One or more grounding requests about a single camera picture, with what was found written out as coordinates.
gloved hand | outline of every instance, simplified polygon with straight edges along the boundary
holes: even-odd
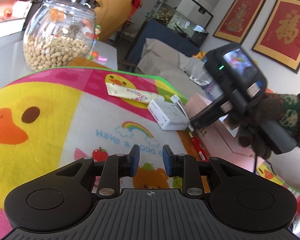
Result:
[[[256,105],[247,118],[247,123],[258,125],[261,122],[276,120],[297,141],[300,147],[300,94],[270,94],[265,93],[264,98]],[[241,120],[228,115],[225,119],[231,129],[239,126],[237,139],[240,145],[252,146],[254,152],[267,160],[271,149],[258,135],[252,135],[241,124]]]

rainbow print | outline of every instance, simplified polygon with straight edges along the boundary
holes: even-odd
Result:
[[[122,127],[128,129],[129,131],[133,131],[135,129],[140,130],[141,132],[144,132],[147,137],[153,138],[153,135],[145,127],[136,122],[124,122]]]

small cardboard box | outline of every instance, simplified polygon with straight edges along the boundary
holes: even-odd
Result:
[[[172,103],[151,100],[148,110],[163,130],[185,130],[189,119]]]
[[[185,105],[185,110],[189,118],[206,108],[211,101],[199,94],[195,94]],[[235,138],[236,131],[231,131],[226,124],[217,120],[213,124],[196,130],[198,137],[211,156],[227,160],[248,171],[253,170],[254,152],[250,148],[238,145]],[[258,158],[258,165],[263,162]]]

framed picture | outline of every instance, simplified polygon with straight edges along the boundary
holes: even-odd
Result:
[[[294,73],[300,69],[300,0],[277,0],[253,51]]]
[[[234,0],[213,36],[242,44],[266,0]]]

toothpaste tube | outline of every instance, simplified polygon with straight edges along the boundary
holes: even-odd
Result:
[[[164,97],[156,93],[151,93],[143,90],[136,90],[132,88],[114,85],[111,83],[106,83],[106,86],[108,94],[114,97],[130,99],[144,104],[149,104],[152,99],[164,101]]]

